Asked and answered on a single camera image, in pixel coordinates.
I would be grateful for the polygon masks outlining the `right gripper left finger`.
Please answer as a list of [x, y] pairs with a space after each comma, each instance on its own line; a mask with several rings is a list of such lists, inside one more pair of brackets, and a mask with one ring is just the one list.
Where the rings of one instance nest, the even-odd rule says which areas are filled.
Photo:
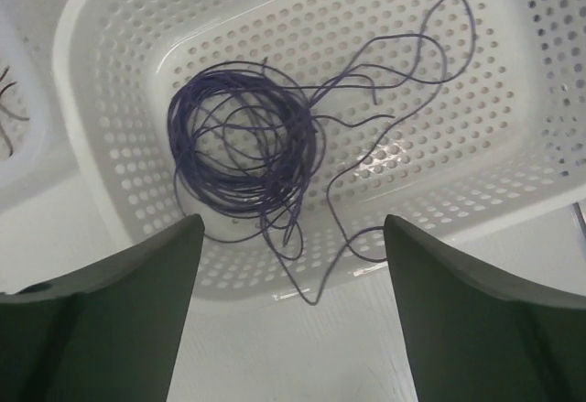
[[4, 401], [164, 401], [201, 258], [199, 215], [1, 298]]

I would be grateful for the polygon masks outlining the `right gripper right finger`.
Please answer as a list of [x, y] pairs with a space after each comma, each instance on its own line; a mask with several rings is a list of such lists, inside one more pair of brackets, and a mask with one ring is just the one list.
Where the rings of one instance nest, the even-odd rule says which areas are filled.
[[386, 260], [421, 401], [582, 401], [585, 299], [390, 215]]

